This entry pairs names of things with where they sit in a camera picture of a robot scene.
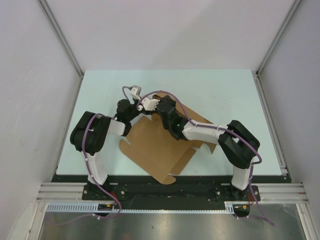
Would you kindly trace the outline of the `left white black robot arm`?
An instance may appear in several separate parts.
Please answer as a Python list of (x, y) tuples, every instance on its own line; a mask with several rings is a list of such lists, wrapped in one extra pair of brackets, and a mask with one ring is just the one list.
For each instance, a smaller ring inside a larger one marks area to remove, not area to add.
[(141, 113), (137, 103), (137, 100), (133, 103), (127, 99), (120, 100), (114, 117), (85, 111), (71, 132), (70, 143), (83, 154), (88, 180), (96, 184), (93, 194), (100, 200), (107, 199), (111, 193), (111, 188), (104, 184), (109, 174), (100, 151), (108, 134), (122, 137), (129, 134), (131, 121)]

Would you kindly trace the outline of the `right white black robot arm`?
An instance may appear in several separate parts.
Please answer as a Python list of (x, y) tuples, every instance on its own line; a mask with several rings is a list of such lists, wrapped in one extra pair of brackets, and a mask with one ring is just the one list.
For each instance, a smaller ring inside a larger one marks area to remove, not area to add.
[(233, 165), (231, 196), (237, 201), (242, 201), (248, 196), (247, 186), (252, 179), (254, 157), (259, 159), (257, 164), (262, 162), (262, 158), (258, 154), (260, 142), (239, 121), (232, 120), (223, 126), (198, 122), (188, 116), (184, 107), (182, 110), (185, 116), (180, 115), (176, 109), (176, 102), (168, 95), (159, 99), (143, 100), (142, 105), (146, 111), (153, 111), (159, 115), (163, 128), (174, 139), (219, 145)]

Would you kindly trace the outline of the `brown cardboard box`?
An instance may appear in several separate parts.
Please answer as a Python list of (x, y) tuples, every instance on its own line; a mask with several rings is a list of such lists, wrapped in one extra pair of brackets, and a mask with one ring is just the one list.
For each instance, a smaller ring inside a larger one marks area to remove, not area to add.
[(131, 127), (119, 149), (159, 183), (171, 185), (202, 145), (207, 145), (211, 154), (217, 146), (200, 140), (176, 140), (164, 129), (161, 117), (153, 113)]

